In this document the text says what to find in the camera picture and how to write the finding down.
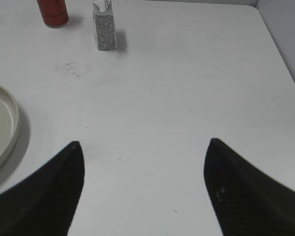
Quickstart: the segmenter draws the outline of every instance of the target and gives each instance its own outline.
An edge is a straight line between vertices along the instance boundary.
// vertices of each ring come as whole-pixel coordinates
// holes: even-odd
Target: white carton
[[[108,50],[117,48],[111,0],[96,0],[93,2],[93,22],[97,49]]]

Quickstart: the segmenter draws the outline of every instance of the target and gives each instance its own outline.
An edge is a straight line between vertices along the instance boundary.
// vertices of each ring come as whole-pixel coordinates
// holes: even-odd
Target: table surface
[[[203,178],[210,138],[295,190],[295,84],[250,6],[115,0],[119,48],[97,51],[92,4],[43,25],[0,0],[0,84],[21,108],[0,192],[70,141],[85,185],[69,236],[222,235]]]

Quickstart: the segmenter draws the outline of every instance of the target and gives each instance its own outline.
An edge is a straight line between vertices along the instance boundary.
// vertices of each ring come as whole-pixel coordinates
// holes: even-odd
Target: white plate
[[[0,86],[0,165],[13,150],[20,130],[19,108],[12,94]]]

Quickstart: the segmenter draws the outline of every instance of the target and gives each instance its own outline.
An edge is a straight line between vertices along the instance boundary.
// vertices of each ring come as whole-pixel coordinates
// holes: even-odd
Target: gray wall
[[[295,0],[259,0],[257,8],[295,81]]]
[[[256,6],[258,0],[167,0],[167,1],[226,3],[226,4],[238,4],[238,5]]]

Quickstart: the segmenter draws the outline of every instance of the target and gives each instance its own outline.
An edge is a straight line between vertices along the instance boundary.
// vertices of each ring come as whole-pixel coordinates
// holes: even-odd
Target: stain
[[[84,78],[86,71],[89,71],[90,67],[87,63],[79,64],[75,62],[64,62],[59,60],[55,66],[55,71],[57,71],[62,78]]]

